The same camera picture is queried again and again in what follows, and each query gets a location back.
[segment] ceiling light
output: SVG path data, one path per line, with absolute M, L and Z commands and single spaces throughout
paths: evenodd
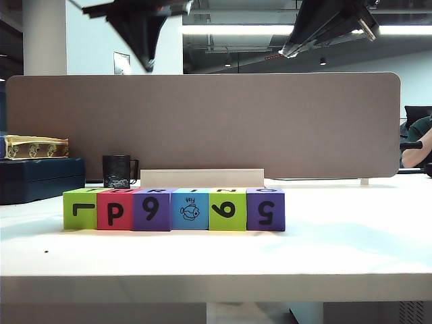
M 432 35 L 432 26 L 380 26 L 381 35 Z
M 289 35 L 293 25 L 184 25 L 189 35 Z
M 184 25 L 182 33 L 189 35 L 289 35 L 293 25 Z M 381 35 L 432 35 L 432 25 L 380 26 Z
M 224 66 L 226 68 L 230 68 L 231 67 L 231 55 L 230 55 L 230 52 L 228 51 L 228 47 L 226 47 L 226 49 L 227 49 L 227 56 L 225 58 L 225 64 L 224 64 Z

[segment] pink block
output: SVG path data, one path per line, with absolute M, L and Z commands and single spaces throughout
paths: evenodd
M 112 189 L 97 194 L 97 229 L 132 229 L 132 194 L 140 189 Z

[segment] green shirt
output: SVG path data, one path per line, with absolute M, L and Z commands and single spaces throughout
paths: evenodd
M 422 138 L 432 128 L 431 117 L 432 116 L 420 118 L 412 123 L 408 130 L 408 138 L 406 140 L 409 142 L 416 142 Z M 430 162 L 432 162 L 432 152 L 430 152 L 427 157 L 417 165 L 417 167 L 424 167 L 426 163 Z

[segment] green block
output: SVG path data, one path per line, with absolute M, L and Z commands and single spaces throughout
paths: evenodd
M 209 194 L 209 230 L 246 231 L 246 189 L 214 188 Z
M 81 188 L 63 193 L 63 228 L 97 229 L 97 193 L 111 188 Z

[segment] purple block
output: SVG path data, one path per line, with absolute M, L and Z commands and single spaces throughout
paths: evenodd
M 248 231 L 285 231 L 285 194 L 282 189 L 249 188 L 246 200 Z
M 134 231 L 171 231 L 171 193 L 175 188 L 146 188 L 133 193 Z

